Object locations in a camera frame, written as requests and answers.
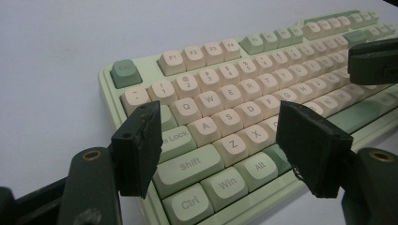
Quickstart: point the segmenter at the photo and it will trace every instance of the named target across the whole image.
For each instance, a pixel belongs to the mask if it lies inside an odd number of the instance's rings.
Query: shift key
[[[178,157],[196,148],[195,140],[185,126],[164,131],[161,136],[163,145],[161,146],[159,163]]]
[[[176,193],[224,168],[212,144],[195,149],[158,165],[153,182],[161,199]]]

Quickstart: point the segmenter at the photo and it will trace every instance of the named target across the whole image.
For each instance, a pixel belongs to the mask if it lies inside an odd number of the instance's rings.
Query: mechanical keyboard
[[[350,47],[395,31],[374,11],[349,10],[104,67],[114,129],[161,102],[161,159],[138,200],[145,222],[248,223],[303,188],[275,144],[281,100],[351,133],[353,150],[395,126],[398,85],[350,83],[346,66]]]

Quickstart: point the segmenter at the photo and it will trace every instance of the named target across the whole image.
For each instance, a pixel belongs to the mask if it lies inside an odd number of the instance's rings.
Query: keyboard
[[[275,143],[281,100],[352,134],[353,150],[396,126],[398,85],[356,85],[347,73],[350,47],[395,31],[374,11],[349,10],[104,67],[114,129],[161,102],[161,159],[138,200],[145,222],[248,223],[304,188]]]

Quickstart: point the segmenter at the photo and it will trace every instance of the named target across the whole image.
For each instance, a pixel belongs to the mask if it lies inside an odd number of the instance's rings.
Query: white table
[[[67,176],[78,152],[108,146],[113,130],[97,77],[104,66],[355,8],[376,10],[398,27],[398,8],[381,0],[2,1],[0,186],[22,197]],[[396,137],[393,131],[374,145],[393,151]],[[121,202],[125,224],[143,224],[136,201]],[[303,190],[253,224],[265,223],[344,218],[340,199]]]

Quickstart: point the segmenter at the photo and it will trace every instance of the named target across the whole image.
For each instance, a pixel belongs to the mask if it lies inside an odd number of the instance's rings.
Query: white surface
[[[398,27],[398,8],[381,0],[3,0],[0,186],[22,197],[65,177],[76,153],[108,146],[113,131],[97,78],[104,66],[355,8],[374,9],[381,22]],[[393,149],[396,137],[392,132],[380,146]],[[125,224],[142,224],[137,203],[121,202]],[[340,200],[303,191],[254,222],[264,223],[344,224],[344,218]]]

